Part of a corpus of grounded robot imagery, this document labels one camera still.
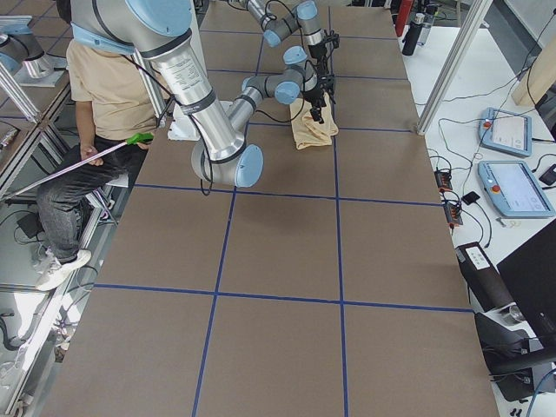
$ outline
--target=red object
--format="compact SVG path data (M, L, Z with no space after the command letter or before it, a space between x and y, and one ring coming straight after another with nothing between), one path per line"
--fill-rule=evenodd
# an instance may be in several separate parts
M403 35L403 30L406 27L407 19L409 18L409 13L411 13L411 8L414 6L414 0L401 0L400 11L398 11L398 16L396 17L396 36L400 37Z

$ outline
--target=beige t-shirt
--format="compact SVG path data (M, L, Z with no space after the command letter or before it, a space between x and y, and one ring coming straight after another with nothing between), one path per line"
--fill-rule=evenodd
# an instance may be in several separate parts
M121 141L156 128L155 111L139 70L120 55L69 43L71 98L92 102L96 134Z

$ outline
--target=towel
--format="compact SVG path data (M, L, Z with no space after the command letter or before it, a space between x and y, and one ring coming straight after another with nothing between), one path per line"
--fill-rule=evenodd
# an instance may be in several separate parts
M326 146L332 144L331 136L338 133L338 126L332 120L332 108L330 107L330 99L328 94L324 95L327 107L323 107L322 120L323 124L315 122L311 116L311 104L305 102L302 110L302 116L297 116L292 120L292 130L294 131L295 146L297 149L305 149L309 146ZM291 117L299 112L303 104L303 99L297 98L289 106Z

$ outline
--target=blue joint cap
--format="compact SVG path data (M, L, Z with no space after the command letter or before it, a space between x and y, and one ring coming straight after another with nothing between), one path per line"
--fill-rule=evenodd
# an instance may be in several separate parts
M14 58L2 52L0 52L0 63L2 63L11 74L16 73L21 68L21 65Z
M247 83L249 82L249 80L253 78L252 76L248 76L246 79L243 80L242 83L242 91L245 91L245 89L247 88Z
M29 35L33 33L29 26L23 23L6 24L2 27L2 32L6 35Z
M313 0L307 0L306 2L300 3L296 10L297 17L301 20L311 20L318 14L316 4L314 4Z
M307 59L307 54L301 46L292 46L284 52L284 63L286 65L294 65L296 63L303 63Z
M289 105L295 101L299 92L299 85L293 81L282 81L276 86L275 98L278 103Z
M251 187L261 177L262 151L256 145L248 145L240 156L235 168L235 186Z
M183 0L125 0L129 10L155 33L183 35L191 26L191 3Z
M112 39L97 35L96 33L89 32L86 29L80 28L75 23L71 24L73 29L73 37L79 43L95 48L97 50L105 50L114 54L133 55L135 48L133 46L124 45L123 43L114 42Z
M262 37L264 37L264 40L267 41L270 48L274 48L281 43L280 37L276 35L276 32L270 29L265 30L262 33Z

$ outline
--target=blue cable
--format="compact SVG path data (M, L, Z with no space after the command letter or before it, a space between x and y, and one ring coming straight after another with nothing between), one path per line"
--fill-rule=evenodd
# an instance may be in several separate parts
M542 380L540 380L539 385L537 385L537 387L535 388L535 392L533 393L533 397L531 399L531 404L529 405L529 409L527 409L526 417L531 416L531 411L533 410L533 404L535 403L537 395L539 394L540 386L543 384L543 382L545 381L546 378L548 378L550 375L555 374L555 373L556 373L556 369L551 369L550 372L546 373L546 375L542 377Z

